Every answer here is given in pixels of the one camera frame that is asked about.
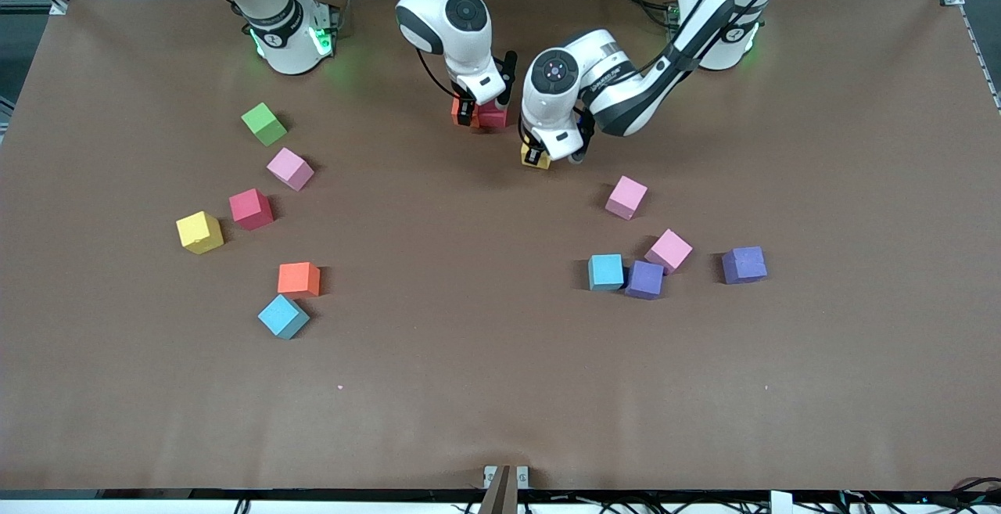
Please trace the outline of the pink foam cube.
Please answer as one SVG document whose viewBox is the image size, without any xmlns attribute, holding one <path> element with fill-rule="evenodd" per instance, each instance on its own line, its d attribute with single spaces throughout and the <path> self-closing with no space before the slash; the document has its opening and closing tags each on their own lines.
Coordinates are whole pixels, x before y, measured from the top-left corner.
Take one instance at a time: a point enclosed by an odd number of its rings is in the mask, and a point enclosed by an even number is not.
<svg viewBox="0 0 1001 514">
<path fill-rule="evenodd" d="M 287 185 L 294 191 L 303 190 L 314 176 L 314 169 L 311 165 L 289 148 L 279 150 L 278 154 L 266 164 L 266 168 L 283 185 Z"/>
<path fill-rule="evenodd" d="M 644 255 L 644 260 L 661 265 L 664 275 L 671 275 L 678 271 L 692 250 L 690 243 L 668 228 L 655 240 L 651 249 Z"/>
<path fill-rule="evenodd" d="M 641 200 L 646 196 L 648 187 L 636 182 L 629 176 L 621 176 L 615 183 L 610 196 L 605 201 L 605 210 L 616 217 L 630 221 L 639 210 Z"/>
</svg>

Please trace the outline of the purple foam cube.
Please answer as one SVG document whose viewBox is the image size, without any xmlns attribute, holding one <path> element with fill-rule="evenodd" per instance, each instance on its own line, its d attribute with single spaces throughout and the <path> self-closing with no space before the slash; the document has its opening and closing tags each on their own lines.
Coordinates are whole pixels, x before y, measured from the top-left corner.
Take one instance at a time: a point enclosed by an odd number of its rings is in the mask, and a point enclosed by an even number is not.
<svg viewBox="0 0 1001 514">
<path fill-rule="evenodd" d="M 761 246 L 741 246 L 721 258 L 723 281 L 726 285 L 744 285 L 768 278 L 764 250 Z"/>
<path fill-rule="evenodd" d="M 634 261 L 623 292 L 635 299 L 655 300 L 661 296 L 665 268 L 655 262 Z"/>
</svg>

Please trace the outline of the blue foam cube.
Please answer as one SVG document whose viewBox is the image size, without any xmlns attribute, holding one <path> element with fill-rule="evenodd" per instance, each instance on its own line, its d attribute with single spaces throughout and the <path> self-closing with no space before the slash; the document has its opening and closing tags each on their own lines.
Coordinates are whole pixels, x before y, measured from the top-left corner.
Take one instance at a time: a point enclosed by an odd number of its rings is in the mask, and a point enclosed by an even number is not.
<svg viewBox="0 0 1001 514">
<path fill-rule="evenodd" d="M 291 340 L 310 321 L 310 315 L 285 294 L 278 294 L 257 317 L 280 340 Z"/>
<path fill-rule="evenodd" d="M 587 283 L 591 292 L 611 292 L 625 283 L 622 254 L 594 254 L 587 262 Z"/>
</svg>

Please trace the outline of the green foam cube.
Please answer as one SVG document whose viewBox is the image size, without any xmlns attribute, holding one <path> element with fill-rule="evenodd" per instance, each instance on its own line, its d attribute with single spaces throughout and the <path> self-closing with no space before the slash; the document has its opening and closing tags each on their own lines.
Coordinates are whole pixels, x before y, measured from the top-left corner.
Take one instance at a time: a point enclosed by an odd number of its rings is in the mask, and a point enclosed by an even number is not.
<svg viewBox="0 0 1001 514">
<path fill-rule="evenodd" d="M 278 115 L 264 102 L 241 115 L 241 121 L 262 146 L 272 146 L 288 132 Z"/>
</svg>

